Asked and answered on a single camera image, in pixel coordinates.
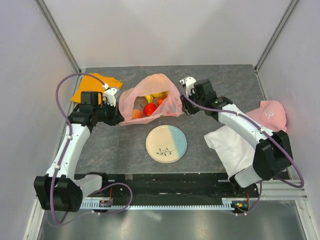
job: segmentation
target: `white cloth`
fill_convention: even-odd
[[[255,150],[238,133],[228,126],[204,135],[209,148],[218,154],[228,178],[252,165]]]

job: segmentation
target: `orange cloth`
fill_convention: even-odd
[[[108,84],[110,88],[121,89],[123,86],[123,83],[116,80],[114,77],[102,76],[98,73],[90,73],[90,74],[101,79],[105,84]],[[105,89],[102,87],[101,82],[99,82],[97,79],[94,79],[91,76],[85,75],[81,80],[78,90],[75,92],[75,94],[71,98],[71,101],[79,104],[81,102],[81,93],[84,91],[104,93]]]

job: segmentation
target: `cream and blue plate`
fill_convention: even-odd
[[[162,125],[154,128],[146,137],[145,146],[154,160],[170,164],[179,160],[186,152],[187,139],[175,126]]]

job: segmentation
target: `folded cloth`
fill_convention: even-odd
[[[93,76],[96,76],[97,78],[101,79],[102,82],[105,84],[108,84],[110,88],[119,88],[121,89],[123,86],[123,83],[116,80],[114,77],[107,77],[107,76],[102,76],[98,73],[90,73]],[[104,93],[105,89],[102,87],[101,82],[98,80],[94,79],[91,76],[85,75],[78,87],[78,90],[75,92],[73,97],[71,98],[71,101],[74,103],[80,103],[81,102],[81,93],[85,91],[93,91],[93,92],[101,92]]]
[[[287,130],[286,112],[278,101],[261,101],[259,108],[246,115],[275,132]],[[209,148],[218,154],[229,178],[252,165],[255,150],[230,127],[222,126],[206,134],[204,139]]]

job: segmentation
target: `reflective floor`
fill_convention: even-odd
[[[71,213],[66,221],[82,214]],[[47,212],[38,240],[305,240],[293,202],[264,202],[248,216],[209,210],[128,210],[88,214],[59,228]]]

